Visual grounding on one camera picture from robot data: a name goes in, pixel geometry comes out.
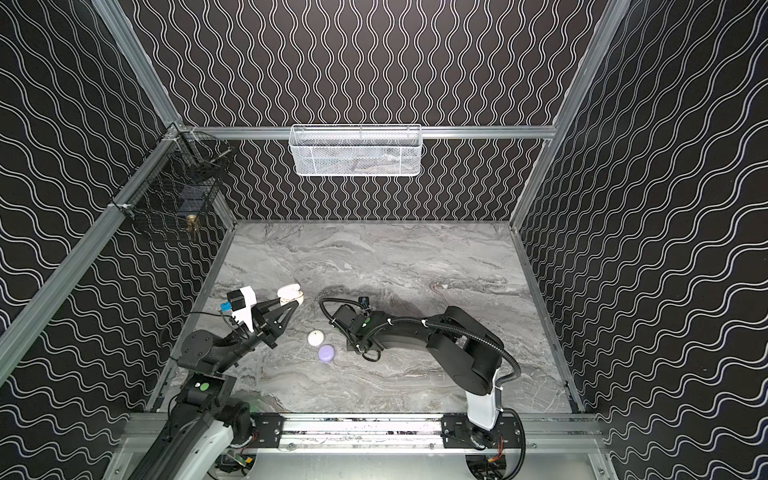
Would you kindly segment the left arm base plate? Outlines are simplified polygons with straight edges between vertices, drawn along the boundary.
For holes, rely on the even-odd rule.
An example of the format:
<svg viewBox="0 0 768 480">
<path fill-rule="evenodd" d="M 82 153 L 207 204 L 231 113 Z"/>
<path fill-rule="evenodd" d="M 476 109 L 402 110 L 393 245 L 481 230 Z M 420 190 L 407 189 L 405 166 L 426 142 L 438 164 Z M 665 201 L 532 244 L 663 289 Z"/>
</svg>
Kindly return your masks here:
<svg viewBox="0 0 768 480">
<path fill-rule="evenodd" d="M 286 418 L 278 413 L 252 413 L 244 449 L 275 449 L 280 445 Z"/>
</svg>

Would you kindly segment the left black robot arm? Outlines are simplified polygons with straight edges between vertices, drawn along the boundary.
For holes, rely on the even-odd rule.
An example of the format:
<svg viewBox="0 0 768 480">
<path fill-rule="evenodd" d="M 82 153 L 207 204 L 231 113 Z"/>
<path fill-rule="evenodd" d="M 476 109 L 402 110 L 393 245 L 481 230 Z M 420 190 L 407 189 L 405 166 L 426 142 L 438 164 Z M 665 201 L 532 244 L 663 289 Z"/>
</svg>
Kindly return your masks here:
<svg viewBox="0 0 768 480">
<path fill-rule="evenodd" d="M 242 319 L 228 321 L 226 336 L 198 329 L 184 339 L 178 363 L 188 376 L 132 479 L 206 479 L 226 450 L 253 441 L 250 405 L 232 396 L 236 378 L 228 371 L 260 345 L 276 348 L 301 305 L 298 299 L 257 302 Z"/>
</svg>

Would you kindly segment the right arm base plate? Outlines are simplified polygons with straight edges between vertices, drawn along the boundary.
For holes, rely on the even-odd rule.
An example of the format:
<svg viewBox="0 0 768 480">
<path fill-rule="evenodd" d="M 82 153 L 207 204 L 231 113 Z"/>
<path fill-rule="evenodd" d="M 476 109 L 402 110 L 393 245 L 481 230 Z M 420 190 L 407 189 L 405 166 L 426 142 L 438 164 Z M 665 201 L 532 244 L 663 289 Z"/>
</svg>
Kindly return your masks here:
<svg viewBox="0 0 768 480">
<path fill-rule="evenodd" d="M 525 434 L 521 422 L 512 416 L 501 416 L 491 430 L 484 430 L 466 414 L 443 415 L 439 433 L 446 449 L 473 450 L 519 448 Z"/>
</svg>

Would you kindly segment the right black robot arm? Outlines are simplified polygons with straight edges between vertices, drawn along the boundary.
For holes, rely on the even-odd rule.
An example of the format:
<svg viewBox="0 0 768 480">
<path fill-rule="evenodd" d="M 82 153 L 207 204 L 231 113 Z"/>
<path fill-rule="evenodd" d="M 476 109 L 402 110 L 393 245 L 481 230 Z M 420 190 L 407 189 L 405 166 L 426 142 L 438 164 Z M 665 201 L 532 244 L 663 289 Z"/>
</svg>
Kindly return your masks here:
<svg viewBox="0 0 768 480">
<path fill-rule="evenodd" d="M 430 317 L 397 316 L 373 309 L 366 297 L 322 297 L 318 306 L 347 349 L 368 362 L 378 362 L 389 349 L 429 353 L 464 390 L 468 421 L 484 431 L 496 427 L 502 386 L 522 369 L 503 341 L 465 310 L 449 306 Z"/>
</svg>

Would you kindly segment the beige earbud charging case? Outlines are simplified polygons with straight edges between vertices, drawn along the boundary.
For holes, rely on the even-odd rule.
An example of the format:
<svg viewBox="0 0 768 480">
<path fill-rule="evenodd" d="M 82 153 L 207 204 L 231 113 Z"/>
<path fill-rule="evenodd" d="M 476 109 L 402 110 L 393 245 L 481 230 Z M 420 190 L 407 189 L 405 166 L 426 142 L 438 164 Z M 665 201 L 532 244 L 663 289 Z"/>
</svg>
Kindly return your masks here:
<svg viewBox="0 0 768 480">
<path fill-rule="evenodd" d="M 304 293 L 298 283 L 285 285 L 277 290 L 277 297 L 281 305 L 291 302 L 297 302 L 301 305 L 304 302 Z"/>
</svg>

